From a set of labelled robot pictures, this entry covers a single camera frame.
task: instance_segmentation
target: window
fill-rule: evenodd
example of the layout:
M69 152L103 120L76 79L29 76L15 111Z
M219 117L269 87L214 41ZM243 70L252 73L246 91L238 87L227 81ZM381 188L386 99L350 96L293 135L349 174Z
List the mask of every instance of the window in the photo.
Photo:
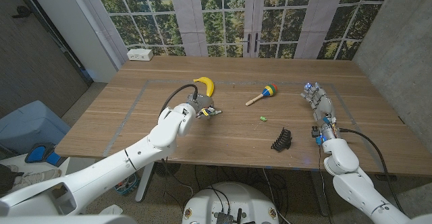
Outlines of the window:
M384 0L340 0L318 59L351 60Z
M259 57L291 59L309 0L264 0Z
M185 55L171 0L101 0L126 48Z
M209 56L243 57L244 0L201 0Z

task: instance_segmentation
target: door handle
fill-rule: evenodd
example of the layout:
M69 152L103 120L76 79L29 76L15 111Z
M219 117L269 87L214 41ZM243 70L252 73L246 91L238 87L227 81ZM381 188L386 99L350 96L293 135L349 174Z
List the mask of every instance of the door handle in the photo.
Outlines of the door handle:
M257 49L258 49L258 42L265 42L265 40L258 40L258 33L256 33L255 34L255 49L254 49L254 52L256 53L257 52Z
M247 41L242 41L242 42L248 42L248 47L246 49L248 53L250 52L250 37L251 37L251 35L248 34L248 40Z
M13 15L12 18L28 18L30 14L33 13L32 11L30 11L30 9L23 5L17 6L16 11L18 12L18 15Z

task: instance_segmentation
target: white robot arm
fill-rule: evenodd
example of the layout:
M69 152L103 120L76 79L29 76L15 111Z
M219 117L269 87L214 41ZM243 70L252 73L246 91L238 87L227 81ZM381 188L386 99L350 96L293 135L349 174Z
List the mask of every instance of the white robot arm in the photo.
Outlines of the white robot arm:
M196 112L212 104L210 97L198 94L196 89L187 103L164 109L158 124L137 143L79 172L43 181L2 197L0 217L77 215L121 180L173 153L177 147L177 135L185 136Z
M334 176L336 192L374 223L408 223L410 219L376 191L371 178L360 168L357 156L347 142L340 138L335 109L326 92L318 83L315 86L308 83L301 96L310 103L320 127L317 143L323 145L325 153L331 154L324 159L324 166Z

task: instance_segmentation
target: concrete wall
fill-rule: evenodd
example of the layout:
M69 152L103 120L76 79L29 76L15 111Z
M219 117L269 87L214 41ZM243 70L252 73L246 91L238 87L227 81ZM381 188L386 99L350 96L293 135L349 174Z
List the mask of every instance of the concrete wall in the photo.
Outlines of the concrete wall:
M353 61L432 152L432 0L385 0Z
M95 82L109 82L117 70L76 0L38 0Z

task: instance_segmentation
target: wooden handle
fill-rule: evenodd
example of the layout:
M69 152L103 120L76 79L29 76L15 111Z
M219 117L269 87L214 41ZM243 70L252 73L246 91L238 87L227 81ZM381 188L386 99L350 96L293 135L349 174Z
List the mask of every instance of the wooden handle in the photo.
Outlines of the wooden handle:
M264 96L264 95L261 93L261 94L258 95L256 98L254 98L254 99L248 101L248 102L246 103L246 106L249 106L249 105L255 103L255 101L257 101L258 99L262 98L263 96Z

